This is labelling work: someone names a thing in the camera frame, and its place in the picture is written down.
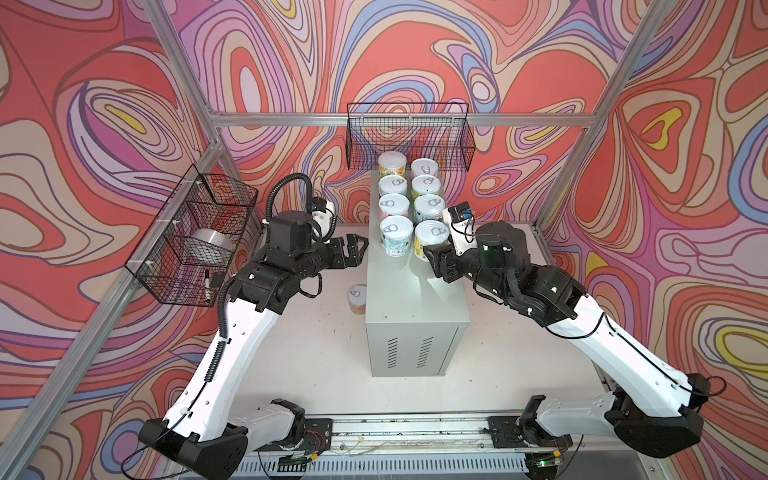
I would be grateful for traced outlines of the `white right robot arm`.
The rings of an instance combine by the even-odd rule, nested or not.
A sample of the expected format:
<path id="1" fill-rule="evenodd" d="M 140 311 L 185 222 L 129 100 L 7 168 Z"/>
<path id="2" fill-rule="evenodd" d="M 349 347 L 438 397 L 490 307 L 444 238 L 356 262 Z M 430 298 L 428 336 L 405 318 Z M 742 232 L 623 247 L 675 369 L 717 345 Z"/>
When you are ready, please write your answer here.
<path id="1" fill-rule="evenodd" d="M 505 222 L 480 226 L 474 246 L 427 246 L 436 277 L 471 281 L 476 294 L 532 319 L 566 340 L 612 378 L 614 390 L 588 399 L 530 398 L 516 421 L 521 439 L 535 446 L 571 435 L 616 438 L 653 458 L 667 458 L 701 440 L 701 407 L 711 382 L 661 360 L 627 333 L 571 275 L 531 262 L 522 230 Z"/>

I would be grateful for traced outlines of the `pink label can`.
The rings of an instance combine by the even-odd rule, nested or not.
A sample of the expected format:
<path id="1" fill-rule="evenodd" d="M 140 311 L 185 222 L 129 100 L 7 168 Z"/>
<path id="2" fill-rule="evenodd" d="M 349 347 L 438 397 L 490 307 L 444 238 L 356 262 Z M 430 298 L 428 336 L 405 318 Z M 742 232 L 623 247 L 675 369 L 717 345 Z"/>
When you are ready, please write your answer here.
<path id="1" fill-rule="evenodd" d="M 437 176 L 439 174 L 439 165 L 431 158 L 415 159 L 411 162 L 410 168 L 413 177 L 422 175 Z"/>

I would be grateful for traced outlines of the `green label can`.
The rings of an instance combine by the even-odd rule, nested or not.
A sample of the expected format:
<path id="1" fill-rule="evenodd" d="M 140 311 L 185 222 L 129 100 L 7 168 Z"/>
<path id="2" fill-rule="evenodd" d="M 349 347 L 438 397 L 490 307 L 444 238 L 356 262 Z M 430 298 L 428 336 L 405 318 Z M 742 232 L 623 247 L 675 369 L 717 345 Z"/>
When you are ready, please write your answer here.
<path id="1" fill-rule="evenodd" d="M 398 151 L 385 151 L 378 156 L 377 165 L 381 176 L 403 176 L 407 166 L 407 157 Z"/>

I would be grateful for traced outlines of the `brown label can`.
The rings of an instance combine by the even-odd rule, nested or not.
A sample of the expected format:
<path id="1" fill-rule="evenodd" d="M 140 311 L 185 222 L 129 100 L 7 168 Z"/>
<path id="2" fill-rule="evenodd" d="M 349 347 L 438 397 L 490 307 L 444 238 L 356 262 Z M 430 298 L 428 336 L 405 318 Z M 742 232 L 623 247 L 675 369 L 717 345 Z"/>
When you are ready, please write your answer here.
<path id="1" fill-rule="evenodd" d="M 408 181 L 400 175 L 385 175 L 378 181 L 378 192 L 380 196 L 388 194 L 397 194 L 406 196 L 408 191 Z"/>

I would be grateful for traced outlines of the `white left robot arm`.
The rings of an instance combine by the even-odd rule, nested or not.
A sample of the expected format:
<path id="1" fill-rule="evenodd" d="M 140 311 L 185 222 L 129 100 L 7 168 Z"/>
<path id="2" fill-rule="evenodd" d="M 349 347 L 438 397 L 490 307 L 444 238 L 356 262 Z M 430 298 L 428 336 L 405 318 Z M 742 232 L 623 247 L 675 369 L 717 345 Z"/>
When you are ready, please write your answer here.
<path id="1" fill-rule="evenodd" d="M 293 253 L 269 245 L 259 250 L 222 286 L 216 336 L 175 404 L 144 422 L 140 442 L 205 479 L 230 478 L 248 453 L 264 446 L 301 445 L 307 432 L 299 405 L 275 399 L 244 417 L 231 416 L 231 407 L 257 349 L 302 281 L 359 266 L 368 244 L 347 234 Z"/>

